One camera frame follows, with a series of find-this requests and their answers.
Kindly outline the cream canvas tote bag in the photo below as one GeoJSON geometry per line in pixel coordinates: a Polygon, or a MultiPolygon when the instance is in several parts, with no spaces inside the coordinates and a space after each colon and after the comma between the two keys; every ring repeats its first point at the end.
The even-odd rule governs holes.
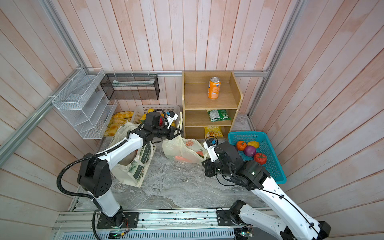
{"type": "Polygon", "coordinates": [[[154,157],[156,146],[149,143],[121,160],[111,173],[121,183],[140,188],[154,157]]]}

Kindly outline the yellow plastic bag orange print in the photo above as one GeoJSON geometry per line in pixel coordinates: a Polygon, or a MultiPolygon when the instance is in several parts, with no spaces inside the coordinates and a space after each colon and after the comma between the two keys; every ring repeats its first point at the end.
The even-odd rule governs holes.
{"type": "Polygon", "coordinates": [[[162,148],[168,159],[175,160],[175,156],[180,156],[194,161],[192,164],[201,164],[209,156],[208,151],[197,140],[185,139],[182,136],[164,140],[162,148]]]}

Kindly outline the orange carrot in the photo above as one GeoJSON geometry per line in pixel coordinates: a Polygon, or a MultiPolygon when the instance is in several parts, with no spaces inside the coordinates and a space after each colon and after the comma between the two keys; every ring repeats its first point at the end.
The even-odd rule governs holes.
{"type": "Polygon", "coordinates": [[[179,162],[184,162],[184,163],[194,163],[194,161],[186,159],[184,157],[180,157],[180,156],[175,156],[175,160],[179,162]]]}

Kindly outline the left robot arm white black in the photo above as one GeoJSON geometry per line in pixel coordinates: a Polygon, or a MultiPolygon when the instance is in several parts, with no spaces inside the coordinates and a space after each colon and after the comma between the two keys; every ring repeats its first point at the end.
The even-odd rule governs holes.
{"type": "Polygon", "coordinates": [[[172,140],[182,134],[182,130],[172,123],[179,114],[162,109],[147,114],[146,120],[135,129],[128,131],[121,141],[97,154],[87,154],[65,166],[57,177],[57,188],[65,195],[90,199],[100,211],[101,220],[112,228],[120,228],[125,224],[124,210],[116,201],[111,191],[111,170],[125,157],[151,143],[153,139],[172,140]],[[66,190],[62,185],[65,172],[76,164],[80,164],[77,182],[86,191],[75,193],[66,190]]]}

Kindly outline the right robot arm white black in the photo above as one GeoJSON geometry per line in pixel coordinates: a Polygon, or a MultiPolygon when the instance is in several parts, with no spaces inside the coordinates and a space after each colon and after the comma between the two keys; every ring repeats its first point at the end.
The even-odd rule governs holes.
{"type": "Polygon", "coordinates": [[[227,187],[245,188],[277,214],[273,218],[237,200],[227,211],[233,224],[257,227],[279,240],[325,240],[329,237],[331,226],[304,212],[261,164],[244,161],[235,146],[229,142],[218,144],[214,137],[207,138],[203,146],[209,154],[202,163],[207,177],[222,177],[227,187]]]}

